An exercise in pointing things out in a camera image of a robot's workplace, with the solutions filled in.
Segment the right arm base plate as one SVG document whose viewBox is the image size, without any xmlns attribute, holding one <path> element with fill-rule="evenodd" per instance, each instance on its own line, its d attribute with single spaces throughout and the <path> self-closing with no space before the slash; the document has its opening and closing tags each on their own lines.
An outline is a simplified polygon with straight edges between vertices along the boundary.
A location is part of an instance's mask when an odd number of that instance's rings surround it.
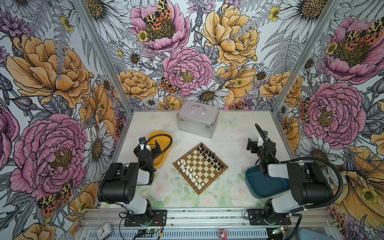
<svg viewBox="0 0 384 240">
<path fill-rule="evenodd" d="M 292 222 L 286 214 L 266 214 L 264 209 L 248 209 L 251 226 L 289 226 Z"/>
</svg>

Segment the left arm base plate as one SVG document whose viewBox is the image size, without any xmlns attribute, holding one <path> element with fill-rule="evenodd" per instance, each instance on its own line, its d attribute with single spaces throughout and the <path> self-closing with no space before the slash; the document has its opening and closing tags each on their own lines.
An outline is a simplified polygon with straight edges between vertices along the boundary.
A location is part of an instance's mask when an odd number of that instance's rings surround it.
<svg viewBox="0 0 384 240">
<path fill-rule="evenodd" d="M 142 215 L 128 214 L 124 221 L 125 227 L 164 227 L 167 222 L 167 210 L 151 210 Z"/>
</svg>

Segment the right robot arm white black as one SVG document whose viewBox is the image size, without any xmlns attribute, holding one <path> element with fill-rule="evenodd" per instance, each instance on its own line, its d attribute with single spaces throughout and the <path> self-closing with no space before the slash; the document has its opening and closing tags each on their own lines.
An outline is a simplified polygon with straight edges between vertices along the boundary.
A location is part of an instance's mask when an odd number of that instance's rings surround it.
<svg viewBox="0 0 384 240">
<path fill-rule="evenodd" d="M 248 139 L 247 150 L 258 156 L 254 167 L 246 170 L 245 182 L 251 195 L 265 199 L 261 209 L 247 211 L 251 225 L 290 224 L 290 215 L 305 207 L 319 207 L 334 194 L 315 162 L 281 162 L 276 159 L 276 144 L 264 132 L 257 141 Z"/>
</svg>

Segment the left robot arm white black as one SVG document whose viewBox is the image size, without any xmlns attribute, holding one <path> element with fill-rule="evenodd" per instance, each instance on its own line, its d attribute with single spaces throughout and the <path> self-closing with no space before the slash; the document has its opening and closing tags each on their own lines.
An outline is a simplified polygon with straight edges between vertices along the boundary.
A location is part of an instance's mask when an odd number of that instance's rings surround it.
<svg viewBox="0 0 384 240">
<path fill-rule="evenodd" d="M 147 226 L 153 219 L 149 200 L 136 193 L 137 186 L 150 186 L 155 177 L 154 159 L 161 153 L 158 142 L 150 144 L 143 137 L 134 149 L 137 162 L 113 163 L 105 173 L 98 190 L 98 200 L 117 204 L 127 211 L 127 220 Z"/>
</svg>

